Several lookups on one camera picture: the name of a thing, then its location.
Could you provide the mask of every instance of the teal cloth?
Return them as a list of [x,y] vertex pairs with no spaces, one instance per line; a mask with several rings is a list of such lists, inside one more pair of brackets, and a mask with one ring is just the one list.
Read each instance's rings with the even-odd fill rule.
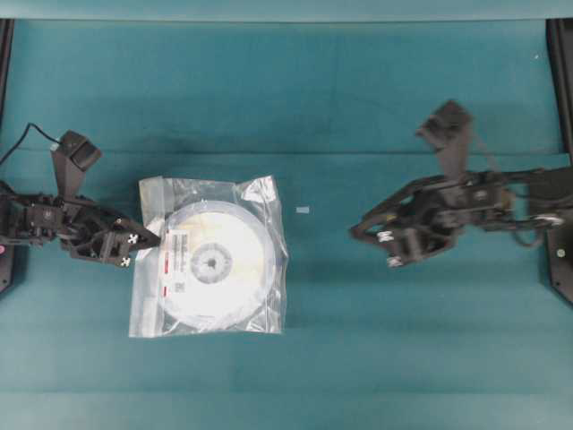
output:
[[4,0],[0,16],[153,22],[413,22],[573,15],[569,0]]
[[562,148],[543,21],[19,21],[9,79],[3,145],[36,121],[104,151],[428,152],[454,98],[492,152]]
[[[104,156],[82,192],[134,216],[144,177],[274,175],[290,264],[283,335],[134,340],[131,270],[71,260],[57,243],[19,249],[0,297],[0,428],[573,425],[573,309],[547,285],[543,250],[469,228],[454,250],[390,270],[346,232],[438,173],[412,134],[447,97],[506,154],[502,169],[568,164],[541,21],[25,21],[9,79],[3,150],[30,120],[86,133]],[[54,192],[48,147],[31,135],[4,179]]]

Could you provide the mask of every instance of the compact disc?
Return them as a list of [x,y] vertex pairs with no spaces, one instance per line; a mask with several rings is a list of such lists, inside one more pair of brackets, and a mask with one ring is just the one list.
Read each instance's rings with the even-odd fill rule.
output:
[[268,230],[229,202],[196,202],[173,213],[160,254],[163,308],[202,331],[252,315],[269,294],[277,266]]

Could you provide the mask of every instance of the clear plastic bag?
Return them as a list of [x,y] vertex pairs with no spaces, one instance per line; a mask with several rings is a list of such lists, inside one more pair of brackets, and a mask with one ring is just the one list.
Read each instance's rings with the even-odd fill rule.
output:
[[279,333],[288,252],[271,176],[243,184],[140,181],[145,226],[161,245],[137,254],[130,337]]

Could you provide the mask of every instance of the label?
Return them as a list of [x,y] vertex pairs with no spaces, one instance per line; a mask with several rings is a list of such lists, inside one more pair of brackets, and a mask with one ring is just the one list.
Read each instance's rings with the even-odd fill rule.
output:
[[168,230],[163,270],[163,296],[185,292],[189,278],[189,236],[187,230]]

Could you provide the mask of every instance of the black metal frame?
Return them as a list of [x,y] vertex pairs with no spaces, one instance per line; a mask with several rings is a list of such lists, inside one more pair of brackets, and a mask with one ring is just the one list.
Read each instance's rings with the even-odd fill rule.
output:
[[[4,117],[4,99],[8,71],[10,69],[10,54],[12,53],[12,39],[14,20],[0,20],[0,124]],[[0,293],[8,288],[12,282],[14,247],[4,246],[0,255]]]
[[[561,138],[564,150],[573,163],[573,19],[547,20],[546,38]],[[552,286],[573,302],[573,219],[562,228],[548,231],[546,235],[545,246]]]

